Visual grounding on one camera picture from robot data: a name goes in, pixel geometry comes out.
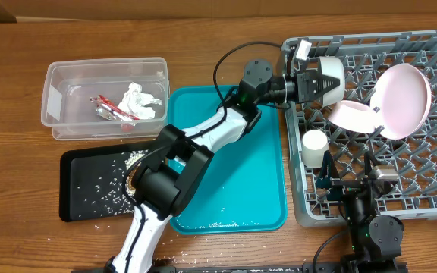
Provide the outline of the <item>pink bowl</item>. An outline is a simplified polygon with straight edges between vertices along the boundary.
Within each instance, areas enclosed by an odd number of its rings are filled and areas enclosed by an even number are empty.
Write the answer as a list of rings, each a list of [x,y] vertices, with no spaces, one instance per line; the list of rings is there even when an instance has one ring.
[[[356,133],[373,133],[376,129],[374,111],[368,105],[350,100],[337,102],[328,120],[337,127]]]

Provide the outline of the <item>cream paper cup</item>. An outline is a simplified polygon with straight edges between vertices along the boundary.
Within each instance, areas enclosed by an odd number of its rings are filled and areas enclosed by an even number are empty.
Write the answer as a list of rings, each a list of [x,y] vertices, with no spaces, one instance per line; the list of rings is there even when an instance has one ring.
[[[326,134],[321,130],[308,130],[302,138],[302,160],[308,168],[321,168],[325,151],[329,149]]]

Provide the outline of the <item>red foil wrapper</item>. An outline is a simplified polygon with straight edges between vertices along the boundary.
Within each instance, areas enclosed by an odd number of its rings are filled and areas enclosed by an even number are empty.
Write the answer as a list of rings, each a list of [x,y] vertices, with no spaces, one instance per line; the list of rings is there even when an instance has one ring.
[[[123,132],[131,132],[139,118],[121,110],[114,102],[102,95],[92,97],[90,101],[96,105],[95,113],[108,121],[122,121]]]

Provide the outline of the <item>grey bowl with rice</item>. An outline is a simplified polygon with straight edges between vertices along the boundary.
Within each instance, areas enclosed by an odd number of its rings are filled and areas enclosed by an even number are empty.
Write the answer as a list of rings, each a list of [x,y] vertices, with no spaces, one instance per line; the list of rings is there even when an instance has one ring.
[[[323,83],[327,92],[322,95],[320,102],[322,107],[326,107],[344,98],[345,75],[342,61],[335,57],[320,57],[319,72],[325,76]]]

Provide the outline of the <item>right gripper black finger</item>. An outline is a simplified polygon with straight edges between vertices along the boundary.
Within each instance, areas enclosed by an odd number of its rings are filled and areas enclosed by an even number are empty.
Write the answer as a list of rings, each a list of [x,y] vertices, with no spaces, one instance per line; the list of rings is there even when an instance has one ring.
[[[319,175],[316,179],[316,188],[330,189],[333,187],[339,187],[341,179],[337,168],[335,167],[335,161],[332,158],[330,151],[325,151],[322,160],[322,166]]]
[[[365,179],[378,179],[379,178],[379,161],[371,152],[364,153],[364,178]]]

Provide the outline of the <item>white tissue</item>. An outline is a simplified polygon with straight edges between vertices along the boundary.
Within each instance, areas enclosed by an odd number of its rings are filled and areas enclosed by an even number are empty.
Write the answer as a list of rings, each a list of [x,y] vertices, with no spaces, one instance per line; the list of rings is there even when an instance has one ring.
[[[119,102],[118,108],[140,120],[147,120],[156,116],[156,111],[152,106],[162,104],[161,99],[144,93],[140,84],[132,82],[128,86],[128,91],[124,94],[123,99]]]

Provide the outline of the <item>spilled white rice pile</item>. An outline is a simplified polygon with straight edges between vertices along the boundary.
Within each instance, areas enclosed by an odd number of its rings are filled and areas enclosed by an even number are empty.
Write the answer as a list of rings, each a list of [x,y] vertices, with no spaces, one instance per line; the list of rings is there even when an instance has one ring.
[[[131,185],[132,175],[136,172],[136,169],[139,167],[139,164],[135,164],[135,162],[139,161],[142,157],[147,154],[147,150],[137,150],[132,151],[127,160],[124,161],[126,171],[124,172],[124,189],[129,196],[134,195],[135,188]]]

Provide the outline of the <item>black plastic bin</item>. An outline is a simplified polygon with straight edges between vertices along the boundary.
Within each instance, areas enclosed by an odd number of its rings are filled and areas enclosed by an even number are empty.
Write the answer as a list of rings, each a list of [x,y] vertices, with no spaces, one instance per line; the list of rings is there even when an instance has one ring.
[[[122,193],[124,161],[150,143],[125,143],[65,152],[60,160],[59,217],[64,222],[134,212]]]

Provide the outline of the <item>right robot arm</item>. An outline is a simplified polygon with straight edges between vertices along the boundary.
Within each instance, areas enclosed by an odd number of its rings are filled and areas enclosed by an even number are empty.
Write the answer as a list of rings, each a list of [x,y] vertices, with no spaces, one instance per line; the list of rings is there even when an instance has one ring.
[[[401,255],[404,224],[394,216],[380,215],[376,201],[392,191],[399,175],[392,166],[381,164],[370,152],[364,154],[364,175],[345,180],[335,167],[329,151],[324,152],[316,187],[327,190],[326,199],[337,201],[347,228],[333,235],[316,251],[312,270],[318,272],[319,254],[333,240],[349,234],[351,254],[331,266],[333,272],[407,272],[405,263],[396,262]]]

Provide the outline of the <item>large white plate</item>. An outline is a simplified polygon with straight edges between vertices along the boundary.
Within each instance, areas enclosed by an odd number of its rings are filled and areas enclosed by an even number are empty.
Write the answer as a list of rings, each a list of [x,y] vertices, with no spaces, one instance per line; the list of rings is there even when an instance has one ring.
[[[410,64],[396,64],[376,81],[369,106],[375,127],[381,135],[400,140],[418,131],[431,106],[431,88],[427,78]]]

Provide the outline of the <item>teal plastic tray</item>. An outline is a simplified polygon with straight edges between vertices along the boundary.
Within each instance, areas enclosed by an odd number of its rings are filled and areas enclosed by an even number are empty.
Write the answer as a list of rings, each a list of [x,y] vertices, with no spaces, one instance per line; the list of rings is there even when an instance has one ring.
[[[288,216],[278,112],[217,151],[194,197],[170,224],[181,234],[273,231]]]

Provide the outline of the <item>clear plastic bin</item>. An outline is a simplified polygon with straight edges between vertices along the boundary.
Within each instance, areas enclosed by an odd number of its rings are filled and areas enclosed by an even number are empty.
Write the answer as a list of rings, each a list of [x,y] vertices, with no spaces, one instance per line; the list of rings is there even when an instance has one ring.
[[[92,99],[118,105],[126,94],[148,113],[138,120],[111,118]],[[164,58],[104,58],[57,61],[49,65],[42,92],[41,122],[57,140],[154,137],[168,119],[169,80]]]

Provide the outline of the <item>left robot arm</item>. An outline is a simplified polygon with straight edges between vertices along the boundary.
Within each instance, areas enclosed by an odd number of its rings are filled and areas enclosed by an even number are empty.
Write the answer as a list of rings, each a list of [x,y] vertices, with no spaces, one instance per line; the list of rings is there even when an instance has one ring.
[[[216,113],[183,130],[165,126],[151,141],[148,153],[124,173],[122,193],[134,208],[124,245],[105,264],[106,272],[147,272],[165,226],[192,200],[213,156],[222,147],[248,134],[269,103],[334,103],[345,89],[343,64],[321,57],[316,69],[275,76],[264,59],[249,61],[238,86],[219,96]]]

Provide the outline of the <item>grey dish rack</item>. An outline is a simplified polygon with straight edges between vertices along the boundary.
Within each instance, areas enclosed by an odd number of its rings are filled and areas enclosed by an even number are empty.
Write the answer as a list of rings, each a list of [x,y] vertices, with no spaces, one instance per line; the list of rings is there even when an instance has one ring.
[[[437,30],[312,36],[310,55],[305,61],[294,55],[299,41],[293,37],[284,43],[282,60],[287,72],[313,70],[320,58],[335,57],[344,67],[344,98],[372,107],[381,96],[376,84],[382,75],[393,67],[409,64],[426,77],[431,104],[420,127],[399,140],[388,136],[384,122],[376,124],[370,133],[353,132],[329,120],[331,107],[313,102],[292,105],[285,117],[297,222],[305,227],[343,223],[338,204],[328,200],[327,191],[315,185],[318,171],[303,163],[302,140],[309,130],[325,133],[342,179],[362,177],[366,152],[398,172],[398,182],[392,191],[376,203],[379,214],[400,219],[437,219]]]

